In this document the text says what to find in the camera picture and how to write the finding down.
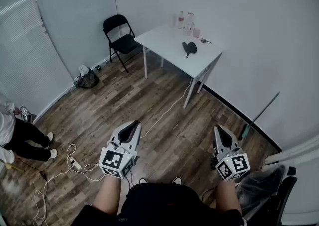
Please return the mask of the white pipes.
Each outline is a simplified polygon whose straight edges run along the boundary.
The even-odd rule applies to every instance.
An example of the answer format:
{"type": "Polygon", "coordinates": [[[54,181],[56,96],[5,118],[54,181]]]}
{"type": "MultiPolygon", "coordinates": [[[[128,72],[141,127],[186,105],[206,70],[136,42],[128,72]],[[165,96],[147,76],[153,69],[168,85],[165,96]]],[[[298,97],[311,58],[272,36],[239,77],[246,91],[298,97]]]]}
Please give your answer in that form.
{"type": "Polygon", "coordinates": [[[279,162],[281,160],[288,159],[290,157],[293,157],[295,155],[299,155],[303,152],[310,151],[313,148],[319,148],[319,134],[315,137],[297,145],[294,146],[288,150],[284,150],[280,153],[277,153],[275,155],[271,155],[266,157],[264,164],[270,165],[276,162],[279,162]]]}

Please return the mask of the person's black clothing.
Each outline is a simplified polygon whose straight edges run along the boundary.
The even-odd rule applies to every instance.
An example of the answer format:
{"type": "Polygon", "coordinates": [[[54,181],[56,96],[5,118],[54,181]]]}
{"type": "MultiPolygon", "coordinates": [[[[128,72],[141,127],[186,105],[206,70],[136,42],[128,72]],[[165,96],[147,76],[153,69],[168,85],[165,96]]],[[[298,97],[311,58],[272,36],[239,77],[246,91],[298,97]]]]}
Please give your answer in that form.
{"type": "Polygon", "coordinates": [[[190,187],[137,184],[121,212],[111,216],[85,205],[71,226],[244,226],[238,210],[220,212],[204,204],[190,187]]]}

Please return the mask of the person's left forearm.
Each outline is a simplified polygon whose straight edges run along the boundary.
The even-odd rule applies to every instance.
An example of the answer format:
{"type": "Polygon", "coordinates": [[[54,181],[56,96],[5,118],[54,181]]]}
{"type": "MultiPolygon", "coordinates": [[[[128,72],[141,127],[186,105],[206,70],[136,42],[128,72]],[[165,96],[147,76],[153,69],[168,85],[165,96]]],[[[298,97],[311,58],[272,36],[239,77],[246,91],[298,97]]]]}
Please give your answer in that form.
{"type": "Polygon", "coordinates": [[[121,178],[105,176],[92,206],[108,215],[115,216],[119,208],[121,181],[121,178]]]}

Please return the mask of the black bin with clear bag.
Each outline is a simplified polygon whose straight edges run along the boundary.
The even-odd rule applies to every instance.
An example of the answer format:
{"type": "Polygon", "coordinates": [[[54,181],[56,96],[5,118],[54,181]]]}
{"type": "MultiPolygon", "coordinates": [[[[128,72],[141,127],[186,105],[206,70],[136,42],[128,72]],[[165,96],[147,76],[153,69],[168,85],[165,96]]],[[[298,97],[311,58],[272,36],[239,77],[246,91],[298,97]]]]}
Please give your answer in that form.
{"type": "Polygon", "coordinates": [[[285,165],[245,176],[236,187],[245,225],[283,226],[284,208],[296,182],[296,168],[285,165]]]}

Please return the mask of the person's right forearm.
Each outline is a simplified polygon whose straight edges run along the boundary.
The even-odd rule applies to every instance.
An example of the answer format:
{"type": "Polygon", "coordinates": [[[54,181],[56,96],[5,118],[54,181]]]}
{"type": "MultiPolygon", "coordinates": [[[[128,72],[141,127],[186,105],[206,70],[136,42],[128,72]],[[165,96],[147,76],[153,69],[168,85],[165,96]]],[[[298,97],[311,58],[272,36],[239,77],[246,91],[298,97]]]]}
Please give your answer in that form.
{"type": "Polygon", "coordinates": [[[236,195],[236,187],[234,179],[228,181],[220,181],[216,187],[216,209],[220,213],[228,211],[237,211],[242,215],[241,206],[236,195]]]}

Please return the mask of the clear container with red rim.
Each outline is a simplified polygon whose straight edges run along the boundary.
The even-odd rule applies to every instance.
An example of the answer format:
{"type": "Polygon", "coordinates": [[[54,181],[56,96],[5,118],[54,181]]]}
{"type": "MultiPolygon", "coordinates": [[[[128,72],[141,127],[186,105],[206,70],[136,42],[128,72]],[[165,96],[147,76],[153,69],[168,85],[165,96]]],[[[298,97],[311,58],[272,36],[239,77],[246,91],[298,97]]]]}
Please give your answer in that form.
{"type": "Polygon", "coordinates": [[[185,23],[185,30],[192,32],[194,28],[194,13],[188,12],[188,17],[185,23]]]}

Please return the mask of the yellow flat object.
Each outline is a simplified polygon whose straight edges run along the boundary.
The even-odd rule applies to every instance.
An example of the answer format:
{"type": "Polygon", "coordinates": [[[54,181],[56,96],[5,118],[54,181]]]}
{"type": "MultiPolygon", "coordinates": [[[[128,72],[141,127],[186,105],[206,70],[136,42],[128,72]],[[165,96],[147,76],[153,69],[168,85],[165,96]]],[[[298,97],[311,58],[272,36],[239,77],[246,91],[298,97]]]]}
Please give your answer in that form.
{"type": "Polygon", "coordinates": [[[12,165],[12,164],[9,164],[9,163],[6,163],[6,164],[5,164],[5,167],[6,167],[6,169],[8,169],[8,170],[17,170],[17,171],[24,172],[23,169],[20,169],[20,168],[14,166],[14,165],[12,165]]]}

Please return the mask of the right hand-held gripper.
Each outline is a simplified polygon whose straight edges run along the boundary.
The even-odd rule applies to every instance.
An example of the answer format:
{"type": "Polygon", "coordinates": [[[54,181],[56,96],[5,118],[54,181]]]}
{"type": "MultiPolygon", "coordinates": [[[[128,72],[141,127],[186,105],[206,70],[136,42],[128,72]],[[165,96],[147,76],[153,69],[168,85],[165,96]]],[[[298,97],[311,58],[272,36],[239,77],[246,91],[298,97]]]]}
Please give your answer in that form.
{"type": "Polygon", "coordinates": [[[214,135],[216,142],[215,156],[217,164],[214,168],[224,181],[233,180],[241,177],[250,170],[250,164],[247,154],[238,147],[237,138],[228,128],[217,124],[214,127],[214,135]]]}

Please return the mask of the white power strip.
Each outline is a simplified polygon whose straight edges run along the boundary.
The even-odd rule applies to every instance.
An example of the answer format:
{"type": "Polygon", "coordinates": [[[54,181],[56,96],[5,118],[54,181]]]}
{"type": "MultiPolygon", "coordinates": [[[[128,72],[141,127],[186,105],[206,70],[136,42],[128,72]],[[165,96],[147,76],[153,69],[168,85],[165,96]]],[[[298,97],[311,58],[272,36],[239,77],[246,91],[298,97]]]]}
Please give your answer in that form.
{"type": "Polygon", "coordinates": [[[72,169],[82,170],[82,166],[73,157],[69,157],[69,161],[72,169]]]}

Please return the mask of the black glasses case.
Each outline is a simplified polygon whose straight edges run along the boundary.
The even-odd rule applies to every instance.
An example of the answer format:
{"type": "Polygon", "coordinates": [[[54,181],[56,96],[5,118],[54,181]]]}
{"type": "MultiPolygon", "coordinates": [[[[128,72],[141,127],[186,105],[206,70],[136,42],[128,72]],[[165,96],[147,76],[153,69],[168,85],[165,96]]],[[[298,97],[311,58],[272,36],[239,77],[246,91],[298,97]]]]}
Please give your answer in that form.
{"type": "Polygon", "coordinates": [[[190,54],[196,54],[197,53],[197,46],[194,42],[182,43],[183,49],[186,52],[186,57],[188,58],[190,54]]]}

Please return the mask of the dark rubbish bag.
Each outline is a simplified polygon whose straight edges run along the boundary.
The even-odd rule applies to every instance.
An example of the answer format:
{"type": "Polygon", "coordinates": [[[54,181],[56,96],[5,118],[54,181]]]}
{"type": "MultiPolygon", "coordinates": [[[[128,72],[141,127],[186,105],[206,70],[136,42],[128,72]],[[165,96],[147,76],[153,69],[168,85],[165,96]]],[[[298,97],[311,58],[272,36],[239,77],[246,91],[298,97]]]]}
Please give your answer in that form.
{"type": "Polygon", "coordinates": [[[89,71],[85,75],[78,77],[78,87],[84,89],[90,89],[99,83],[99,78],[93,70],[89,68],[89,71]]]}

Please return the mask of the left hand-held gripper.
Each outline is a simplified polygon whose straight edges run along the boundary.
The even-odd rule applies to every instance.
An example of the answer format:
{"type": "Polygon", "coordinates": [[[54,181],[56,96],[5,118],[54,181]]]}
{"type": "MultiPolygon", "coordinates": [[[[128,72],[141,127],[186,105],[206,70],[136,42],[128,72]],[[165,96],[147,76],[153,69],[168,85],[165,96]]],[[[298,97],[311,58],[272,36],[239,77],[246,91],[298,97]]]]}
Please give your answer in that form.
{"type": "Polygon", "coordinates": [[[124,179],[138,158],[135,151],[139,144],[142,124],[140,121],[131,120],[117,127],[111,141],[102,148],[99,167],[105,175],[124,179]]]}

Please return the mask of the black folding chair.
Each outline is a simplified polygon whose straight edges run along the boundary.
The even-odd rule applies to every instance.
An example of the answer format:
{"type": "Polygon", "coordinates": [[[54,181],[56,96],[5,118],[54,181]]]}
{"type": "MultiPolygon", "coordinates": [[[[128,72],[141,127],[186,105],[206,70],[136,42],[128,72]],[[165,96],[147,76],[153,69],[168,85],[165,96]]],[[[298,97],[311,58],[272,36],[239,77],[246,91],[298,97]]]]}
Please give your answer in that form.
{"type": "Polygon", "coordinates": [[[129,54],[135,49],[139,48],[141,45],[135,41],[135,34],[128,22],[128,20],[121,14],[116,14],[108,19],[106,19],[103,22],[102,26],[103,32],[108,39],[109,42],[109,51],[111,49],[114,50],[116,56],[118,57],[119,61],[121,62],[122,66],[124,67],[125,71],[128,73],[128,69],[125,66],[125,63],[131,60],[133,57],[135,57],[137,54],[133,55],[131,58],[129,58],[127,61],[123,62],[122,59],[120,58],[118,53],[121,54],[129,54]],[[120,28],[122,25],[127,25],[129,28],[129,33],[121,36],[115,41],[111,41],[108,33],[110,33],[113,29],[115,28],[120,28]]]}

